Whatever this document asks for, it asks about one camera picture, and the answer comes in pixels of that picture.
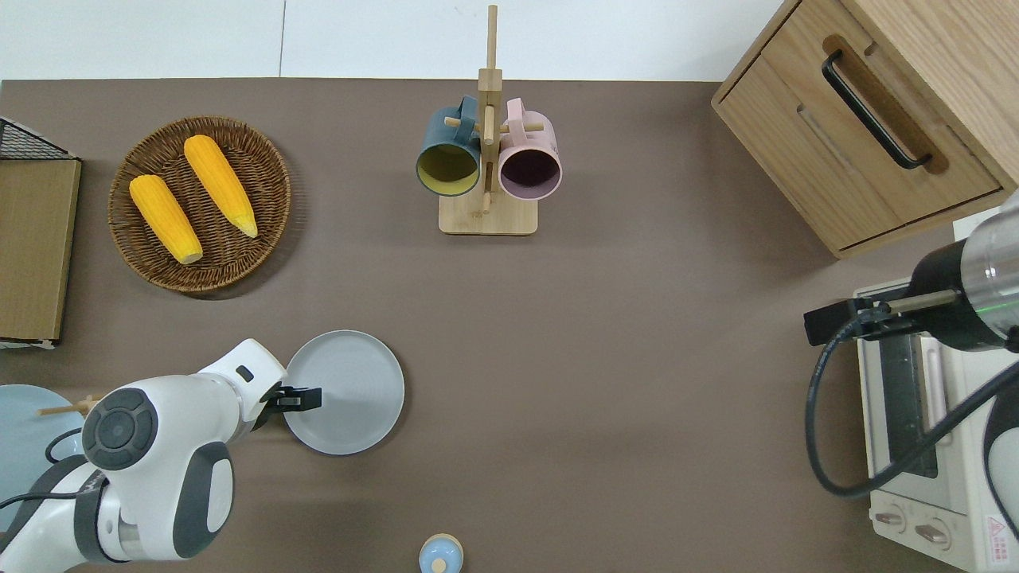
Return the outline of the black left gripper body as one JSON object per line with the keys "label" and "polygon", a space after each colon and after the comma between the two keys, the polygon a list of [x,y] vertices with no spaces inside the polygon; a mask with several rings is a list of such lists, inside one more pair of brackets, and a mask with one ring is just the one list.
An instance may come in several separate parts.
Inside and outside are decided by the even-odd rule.
{"label": "black left gripper body", "polygon": [[265,395],[269,413],[306,412],[322,406],[321,388],[294,388],[277,385]]}

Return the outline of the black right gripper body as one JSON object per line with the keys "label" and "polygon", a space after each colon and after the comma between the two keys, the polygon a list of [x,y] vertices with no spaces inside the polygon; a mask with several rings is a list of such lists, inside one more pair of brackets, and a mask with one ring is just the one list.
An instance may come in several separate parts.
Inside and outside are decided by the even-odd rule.
{"label": "black right gripper body", "polygon": [[827,344],[845,324],[851,325],[849,337],[852,340],[879,341],[918,331],[912,319],[892,313],[888,302],[879,298],[842,298],[805,313],[803,320],[806,337],[812,347]]}

